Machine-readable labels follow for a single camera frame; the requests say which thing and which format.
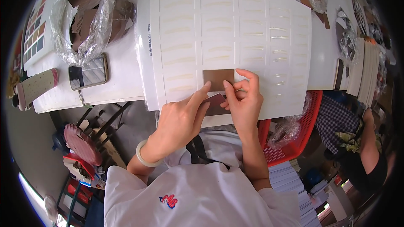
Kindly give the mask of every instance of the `metal chain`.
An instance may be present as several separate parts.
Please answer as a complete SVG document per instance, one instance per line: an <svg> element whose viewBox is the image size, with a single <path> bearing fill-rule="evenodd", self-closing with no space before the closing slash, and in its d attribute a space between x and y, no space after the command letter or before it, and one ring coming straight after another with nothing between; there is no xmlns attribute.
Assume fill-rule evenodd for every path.
<svg viewBox="0 0 404 227"><path fill-rule="evenodd" d="M79 95L79 98L80 98L80 101L81 101L81 104L83 105L83 107L86 107L86 108L93 108L93 106L88 105L88 104L86 104L86 103L84 102L84 97L83 97L83 94L81 93L81 89L78 90L78 95Z"/></svg>

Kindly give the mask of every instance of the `table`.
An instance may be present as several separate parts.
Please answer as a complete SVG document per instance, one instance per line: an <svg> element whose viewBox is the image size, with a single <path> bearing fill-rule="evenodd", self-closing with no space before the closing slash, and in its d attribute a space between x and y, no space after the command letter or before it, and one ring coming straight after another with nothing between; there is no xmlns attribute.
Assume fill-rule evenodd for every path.
<svg viewBox="0 0 404 227"><path fill-rule="evenodd" d="M107 83L82 89L84 101L90 105L143 100L142 81L134 48L134 30L125 37L110 43L104 50L107 54L109 80ZM56 68L59 84L44 93L34 102L36 113L59 109L82 107L78 91L70 87L68 64L55 53L49 53L27 69L28 76Z"/></svg>
<svg viewBox="0 0 404 227"><path fill-rule="evenodd" d="M335 32L336 13L342 8L356 30L358 24L352 6L352 0L328 0L327 16L331 29L324 28L324 24L317 16L311 20L312 46L309 83L307 90L333 90L336 66L340 57L338 40ZM346 90L349 77L342 77L340 90Z"/></svg>
<svg viewBox="0 0 404 227"><path fill-rule="evenodd" d="M351 19L354 28L357 21L351 0L328 0L327 13L331 29L327 30L320 19L312 17L312 48L308 90L331 90L334 86L338 43L335 33L336 11L342 7ZM135 33L133 27L127 35L104 50L109 65L109 81L105 84L82 89L85 103L90 105L114 102L144 100L139 65L134 48ZM58 55L50 53L28 68L28 76L33 76L50 68L57 68L59 84L33 102L35 112L43 113L60 109L81 107L79 94L70 87L68 64ZM346 90L349 77L343 77L341 90Z"/></svg>

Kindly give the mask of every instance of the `embroidered logo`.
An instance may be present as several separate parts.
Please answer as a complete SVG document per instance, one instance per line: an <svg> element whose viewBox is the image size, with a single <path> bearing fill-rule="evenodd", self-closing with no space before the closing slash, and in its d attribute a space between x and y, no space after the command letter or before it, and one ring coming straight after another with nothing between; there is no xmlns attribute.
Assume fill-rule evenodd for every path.
<svg viewBox="0 0 404 227"><path fill-rule="evenodd" d="M178 202L177 199L174 198L174 195L165 195L164 197L159 197L160 198L160 202L162 203L167 203L167 206L169 208L174 208L175 204Z"/></svg>

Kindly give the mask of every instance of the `hand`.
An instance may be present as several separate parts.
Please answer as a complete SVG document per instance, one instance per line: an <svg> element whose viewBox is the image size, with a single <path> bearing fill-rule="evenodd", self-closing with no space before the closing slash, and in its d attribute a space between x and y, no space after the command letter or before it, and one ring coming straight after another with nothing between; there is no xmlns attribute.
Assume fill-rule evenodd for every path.
<svg viewBox="0 0 404 227"><path fill-rule="evenodd" d="M367 108L365 110L365 113L363 113L362 119L365 123L374 123L375 120L373 118L372 110L370 108Z"/></svg>
<svg viewBox="0 0 404 227"><path fill-rule="evenodd" d="M198 135L210 105L210 102L201 103L208 97L211 85L208 81L185 100L167 103L162 107L157 130L150 135L140 152L145 161L154 163L165 158Z"/></svg>
<svg viewBox="0 0 404 227"><path fill-rule="evenodd" d="M239 75L250 81L236 82L234 87L227 81L223 82L227 100L220 104L230 110L234 127L240 138L258 135L257 122L264 97L259 92L258 75L245 69L235 70Z"/></svg>

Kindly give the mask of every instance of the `plastic crate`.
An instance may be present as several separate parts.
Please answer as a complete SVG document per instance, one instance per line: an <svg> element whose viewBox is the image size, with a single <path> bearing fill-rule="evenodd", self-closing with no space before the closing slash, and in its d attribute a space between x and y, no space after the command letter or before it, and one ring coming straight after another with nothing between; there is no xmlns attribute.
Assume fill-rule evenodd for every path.
<svg viewBox="0 0 404 227"><path fill-rule="evenodd" d="M270 119L261 120L259 123L259 139L261 147L264 150L265 159L267 160L268 167L277 165L279 163L291 160L299 156L310 138L314 124L316 123L318 110L320 109L321 98L323 95L322 90L308 91L311 93L310 107L307 113L299 120L300 135L299 137L289 144L280 149L273 150L266 145L266 139L269 132Z"/></svg>

